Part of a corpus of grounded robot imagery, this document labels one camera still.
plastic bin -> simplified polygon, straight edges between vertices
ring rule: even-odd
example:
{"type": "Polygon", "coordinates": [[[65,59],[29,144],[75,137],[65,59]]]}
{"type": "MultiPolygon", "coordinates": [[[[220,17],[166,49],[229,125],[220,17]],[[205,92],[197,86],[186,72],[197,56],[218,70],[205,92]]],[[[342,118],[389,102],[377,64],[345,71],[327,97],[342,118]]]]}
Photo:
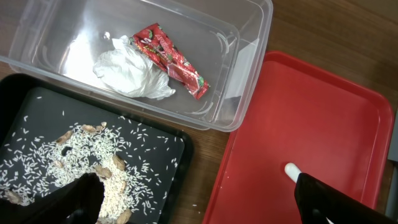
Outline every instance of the plastic bin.
{"type": "Polygon", "coordinates": [[[259,76],[271,0],[18,0],[1,3],[0,60],[16,72],[51,78],[117,105],[198,129],[234,131],[259,76]],[[211,88],[195,100],[171,80],[173,96],[127,98],[92,72],[110,39],[158,22],[211,88]]]}

wood grain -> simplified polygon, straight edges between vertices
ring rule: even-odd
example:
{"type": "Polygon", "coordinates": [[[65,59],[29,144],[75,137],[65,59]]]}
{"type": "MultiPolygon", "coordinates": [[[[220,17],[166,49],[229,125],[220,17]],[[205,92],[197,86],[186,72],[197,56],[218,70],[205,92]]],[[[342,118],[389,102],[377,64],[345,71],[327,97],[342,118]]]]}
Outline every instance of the wood grain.
{"type": "MultiPolygon", "coordinates": [[[[396,111],[398,3],[395,0],[273,0],[273,3],[268,50],[283,51],[378,91],[396,111]]],[[[7,15],[7,19],[12,18],[12,14],[7,15]]],[[[12,73],[8,65],[0,63],[0,78],[8,73],[12,73]]],[[[161,122],[183,129],[195,144],[192,167],[172,223],[201,223],[228,133],[161,122]]],[[[386,207],[391,176],[392,163],[388,161],[377,206],[381,213],[386,207]]]]}

tray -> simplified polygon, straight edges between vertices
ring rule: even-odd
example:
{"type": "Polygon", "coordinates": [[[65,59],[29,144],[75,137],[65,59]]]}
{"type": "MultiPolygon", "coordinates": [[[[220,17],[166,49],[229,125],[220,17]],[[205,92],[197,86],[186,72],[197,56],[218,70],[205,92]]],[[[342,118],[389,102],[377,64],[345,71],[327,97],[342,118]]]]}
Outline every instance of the tray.
{"type": "MultiPolygon", "coordinates": [[[[6,108],[0,111],[0,142],[3,142],[0,147],[0,164],[4,164],[4,159],[11,160],[15,156],[15,150],[20,150],[23,154],[31,153],[29,149],[33,148],[31,142],[39,147],[42,142],[54,141],[76,123],[100,124],[106,121],[108,128],[121,127],[120,136],[132,144],[117,155],[127,161],[127,164],[138,168],[146,160],[154,170],[146,174],[148,179],[152,179],[146,182],[146,185],[152,189],[154,198],[148,199],[146,196],[143,201],[149,200],[151,203],[156,201],[157,204],[152,203],[155,210],[147,208],[147,215],[144,215],[139,205],[137,206],[139,211],[133,213],[130,222],[167,223],[170,220],[193,156],[193,144],[187,134],[133,114],[126,114],[116,108],[99,104],[86,96],[23,74],[11,75],[0,82],[0,105],[6,108]],[[146,133],[147,136],[144,136],[146,140],[138,139],[138,133],[146,133]],[[34,139],[39,136],[44,138],[35,142],[34,139]],[[177,167],[174,163],[170,163],[174,158],[177,167]],[[158,177],[162,179],[161,183],[155,181],[158,177]]],[[[14,178],[15,171],[20,173],[17,180],[11,182],[11,189],[13,185],[26,184],[26,180],[22,178],[24,167],[19,163],[15,162],[12,167],[3,165],[1,168],[1,170],[7,169],[6,177],[9,179],[14,178]]],[[[38,171],[45,175],[45,168],[39,167],[38,171]]],[[[49,189],[49,192],[57,190],[54,185],[49,189]]],[[[37,199],[41,197],[40,194],[35,196],[37,199]]]]}
{"type": "Polygon", "coordinates": [[[229,137],[203,223],[301,223],[288,162],[375,208],[393,120],[380,94],[268,53],[245,120],[229,137]]]}

candy wrapper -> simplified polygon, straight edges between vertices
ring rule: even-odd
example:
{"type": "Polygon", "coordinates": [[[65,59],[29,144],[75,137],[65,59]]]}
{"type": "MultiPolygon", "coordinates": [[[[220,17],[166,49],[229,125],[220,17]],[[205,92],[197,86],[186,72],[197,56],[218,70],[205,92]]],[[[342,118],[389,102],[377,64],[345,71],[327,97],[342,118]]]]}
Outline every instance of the candy wrapper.
{"type": "Polygon", "coordinates": [[[160,25],[146,27],[134,34],[132,41],[170,77],[182,82],[197,100],[209,89],[207,81],[174,46],[160,25]]]}

black tray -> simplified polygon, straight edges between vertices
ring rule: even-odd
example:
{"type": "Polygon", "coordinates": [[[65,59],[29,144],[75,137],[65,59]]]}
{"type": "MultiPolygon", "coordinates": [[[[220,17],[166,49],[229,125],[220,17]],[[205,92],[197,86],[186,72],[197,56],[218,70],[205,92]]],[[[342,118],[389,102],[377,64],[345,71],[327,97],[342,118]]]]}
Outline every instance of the black tray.
{"type": "MultiPolygon", "coordinates": [[[[8,151],[8,148],[20,150],[25,144],[23,151],[28,153],[29,144],[35,137],[45,136],[46,142],[50,139],[52,141],[65,133],[74,123],[100,124],[106,121],[109,128],[113,125],[116,128],[122,127],[121,136],[132,142],[131,147],[125,149],[132,157],[128,157],[124,151],[119,152],[118,155],[127,163],[134,159],[136,164],[137,157],[140,156],[141,161],[146,160],[151,163],[151,168],[155,170],[155,173],[160,174],[160,177],[166,176],[162,178],[159,186],[155,184],[157,177],[152,177],[152,181],[146,183],[154,192],[154,198],[148,200],[158,202],[155,205],[156,210],[147,210],[147,216],[145,216],[142,207],[138,206],[140,210],[133,213],[130,222],[139,224],[170,221],[183,179],[193,157],[193,143],[189,135],[24,74],[10,75],[0,82],[0,105],[2,108],[0,110],[0,142],[2,142],[0,164],[4,163],[3,159],[9,160],[14,157],[13,151],[8,151]],[[23,128],[29,130],[29,133],[24,134],[23,128]],[[130,130],[137,128],[146,129],[149,136],[146,136],[145,142],[142,139],[138,140],[137,135],[131,135],[130,130]],[[169,140],[166,142],[164,138],[158,136],[164,136],[169,140]],[[145,151],[147,148],[154,147],[156,150],[145,151]],[[170,163],[175,157],[178,162],[177,168],[170,163]],[[168,192],[168,195],[166,199],[163,199],[165,192],[168,192]]],[[[1,169],[9,169],[8,175],[13,178],[14,171],[21,170],[23,167],[3,166],[1,169]]],[[[12,184],[17,185],[23,181],[20,175],[12,184]]]]}

